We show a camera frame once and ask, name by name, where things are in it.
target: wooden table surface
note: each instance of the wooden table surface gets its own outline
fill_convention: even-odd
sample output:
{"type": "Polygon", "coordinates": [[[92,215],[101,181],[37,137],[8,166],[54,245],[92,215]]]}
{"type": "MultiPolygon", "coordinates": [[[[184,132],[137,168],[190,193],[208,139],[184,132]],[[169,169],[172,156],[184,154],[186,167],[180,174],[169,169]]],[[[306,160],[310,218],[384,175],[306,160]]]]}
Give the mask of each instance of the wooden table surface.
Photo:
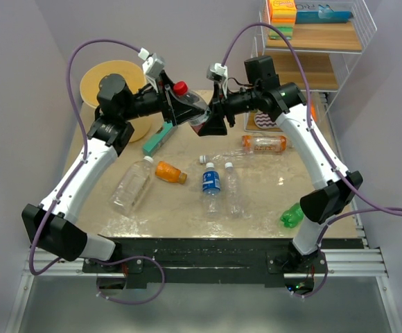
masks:
{"type": "MultiPolygon", "coordinates": [[[[211,92],[201,92],[210,99],[211,92]]],[[[93,110],[84,105],[81,116],[86,129],[93,121],[93,110]]],[[[298,231],[285,228],[280,214],[313,190],[310,178],[294,149],[282,155],[259,155],[251,167],[237,169],[241,176],[246,201],[246,216],[232,219],[224,214],[217,220],[208,220],[201,205],[201,178],[204,166],[199,155],[240,148],[243,116],[237,117],[235,128],[226,137],[198,137],[186,123],[154,156],[155,162],[164,160],[188,174],[185,185],[169,184],[153,176],[152,184],[131,218],[115,212],[109,205],[129,166],[143,157],[142,145],[162,125],[160,114],[152,116],[150,132],[138,142],[128,144],[118,160],[96,183],[83,205],[77,226],[85,232],[108,237],[293,237],[298,231]]],[[[82,148],[82,137],[76,129],[67,168],[82,148]]],[[[217,166],[220,177],[224,166],[217,166]]],[[[352,218],[336,223],[327,237],[355,238],[357,232],[352,218]]]]}

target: blue bottle label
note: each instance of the blue bottle label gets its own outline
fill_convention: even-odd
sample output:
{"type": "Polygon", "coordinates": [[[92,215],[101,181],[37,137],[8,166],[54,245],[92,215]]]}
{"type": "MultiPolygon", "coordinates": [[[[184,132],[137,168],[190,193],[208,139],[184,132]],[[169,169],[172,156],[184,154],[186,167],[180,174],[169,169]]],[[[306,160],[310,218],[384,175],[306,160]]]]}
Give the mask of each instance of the blue bottle label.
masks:
{"type": "Polygon", "coordinates": [[[206,191],[208,189],[217,189],[220,188],[220,176],[216,171],[206,171],[204,175],[202,175],[202,191],[206,191]]]}

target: floor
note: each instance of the floor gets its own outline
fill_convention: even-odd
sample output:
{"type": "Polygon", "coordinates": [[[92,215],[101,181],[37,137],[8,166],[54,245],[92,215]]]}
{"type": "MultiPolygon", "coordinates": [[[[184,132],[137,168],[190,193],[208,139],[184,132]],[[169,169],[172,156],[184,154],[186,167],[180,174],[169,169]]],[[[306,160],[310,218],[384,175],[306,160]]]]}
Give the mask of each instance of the floor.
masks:
{"type": "MultiPolygon", "coordinates": [[[[119,305],[95,297],[94,277],[39,277],[21,333],[388,333],[378,285],[371,278],[329,279],[312,298],[258,285],[167,284],[154,301],[119,305]]],[[[126,291],[140,300],[155,292],[126,291]]]]}

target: plastic bottle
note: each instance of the plastic bottle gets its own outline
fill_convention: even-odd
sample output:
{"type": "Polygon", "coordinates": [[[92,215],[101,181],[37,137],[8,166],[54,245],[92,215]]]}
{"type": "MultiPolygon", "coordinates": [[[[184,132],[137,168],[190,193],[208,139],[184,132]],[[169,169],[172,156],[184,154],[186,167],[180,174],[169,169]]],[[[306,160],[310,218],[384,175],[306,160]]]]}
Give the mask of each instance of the plastic bottle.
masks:
{"type": "Polygon", "coordinates": [[[148,189],[152,167],[150,156],[132,164],[113,193],[111,202],[115,210],[126,216],[132,213],[148,189]]]}
{"type": "Polygon", "coordinates": [[[303,221],[304,213],[299,203],[295,203],[291,208],[286,210],[279,218],[286,228],[295,228],[298,223],[303,221]]]}
{"type": "Polygon", "coordinates": [[[178,182],[184,184],[187,180],[187,173],[181,172],[169,163],[160,161],[157,165],[155,175],[166,182],[178,182]]]}
{"type": "Polygon", "coordinates": [[[182,101],[189,104],[194,104],[205,110],[204,114],[189,121],[189,125],[196,133],[198,133],[210,116],[209,106],[200,95],[192,90],[189,90],[184,81],[175,83],[173,86],[173,91],[182,101]]]}
{"type": "Polygon", "coordinates": [[[241,148],[233,151],[224,151],[222,153],[201,155],[200,164],[206,164],[208,162],[214,164],[225,164],[226,162],[232,162],[234,167],[248,167],[253,157],[253,151],[247,148],[241,148]]]}
{"type": "Polygon", "coordinates": [[[225,164],[226,168],[226,204],[227,212],[233,217],[243,215],[243,196],[241,194],[241,185],[238,174],[231,162],[225,164]]]}
{"type": "Polygon", "coordinates": [[[220,213],[220,191],[220,176],[215,171],[215,165],[207,163],[202,175],[202,204],[207,215],[220,213]]]}
{"type": "Polygon", "coordinates": [[[276,137],[257,137],[243,135],[243,147],[255,152],[282,153],[292,144],[283,135],[276,137]]]}

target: small orange bottle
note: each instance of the small orange bottle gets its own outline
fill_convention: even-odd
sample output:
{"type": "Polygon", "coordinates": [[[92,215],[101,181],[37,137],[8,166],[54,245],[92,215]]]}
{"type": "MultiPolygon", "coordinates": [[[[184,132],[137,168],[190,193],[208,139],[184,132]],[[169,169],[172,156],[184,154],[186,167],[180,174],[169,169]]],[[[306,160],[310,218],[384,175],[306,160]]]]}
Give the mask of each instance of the small orange bottle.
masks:
{"type": "Polygon", "coordinates": [[[187,173],[181,172],[181,170],[164,161],[158,163],[155,175],[166,182],[178,182],[180,184],[184,184],[187,179],[187,173]]]}
{"type": "Polygon", "coordinates": [[[276,137],[259,137],[243,135],[243,147],[254,152],[282,153],[292,144],[283,135],[276,137]]]}

